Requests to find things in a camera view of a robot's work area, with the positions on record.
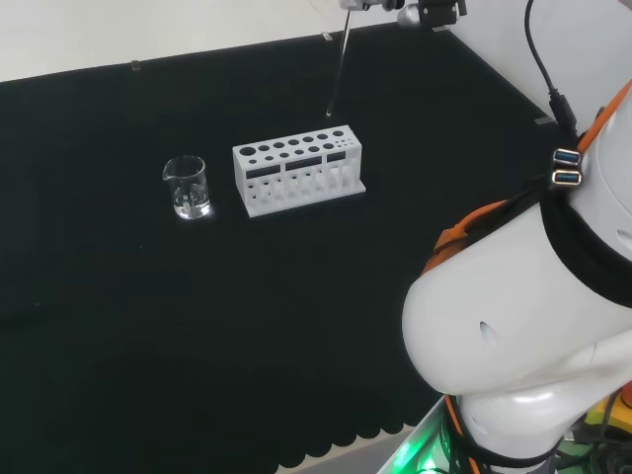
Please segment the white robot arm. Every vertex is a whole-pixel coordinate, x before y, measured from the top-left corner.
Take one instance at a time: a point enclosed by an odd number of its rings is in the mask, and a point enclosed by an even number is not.
[[[568,195],[595,245],[630,276],[631,129],[632,82],[580,144],[584,181]],[[550,452],[583,413],[632,380],[632,285],[623,303],[586,285],[552,244],[543,215],[537,204],[426,273],[403,313],[419,373],[457,396],[476,444],[511,459]]]

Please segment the blue usb port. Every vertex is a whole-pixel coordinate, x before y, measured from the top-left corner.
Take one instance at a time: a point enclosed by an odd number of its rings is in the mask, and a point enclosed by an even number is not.
[[[569,165],[579,165],[582,161],[582,155],[577,151],[570,150],[555,150],[553,154],[553,161],[556,163],[564,163]]]
[[[553,184],[557,186],[577,186],[582,182],[579,171],[556,171],[553,173]]]

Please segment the water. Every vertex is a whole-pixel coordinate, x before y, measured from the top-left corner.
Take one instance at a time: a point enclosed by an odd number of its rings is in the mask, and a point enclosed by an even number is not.
[[[174,193],[174,209],[183,219],[198,219],[210,213],[208,191],[202,185],[188,186],[187,194],[183,188],[177,188]]]

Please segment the beaker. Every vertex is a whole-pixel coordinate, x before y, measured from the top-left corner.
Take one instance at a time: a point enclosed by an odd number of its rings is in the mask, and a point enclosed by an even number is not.
[[[181,156],[169,160],[162,179],[170,187],[176,213],[183,219],[198,219],[210,213],[205,164],[196,156]]]

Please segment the black tablecloth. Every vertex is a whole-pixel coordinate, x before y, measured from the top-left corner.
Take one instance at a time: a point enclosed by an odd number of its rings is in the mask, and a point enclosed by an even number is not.
[[[336,38],[0,84],[1,473],[272,473],[437,399],[406,291],[559,136],[451,34],[393,26],[354,32],[327,120]],[[340,124],[366,194],[250,220],[232,146]],[[173,211],[182,154],[213,220]]]

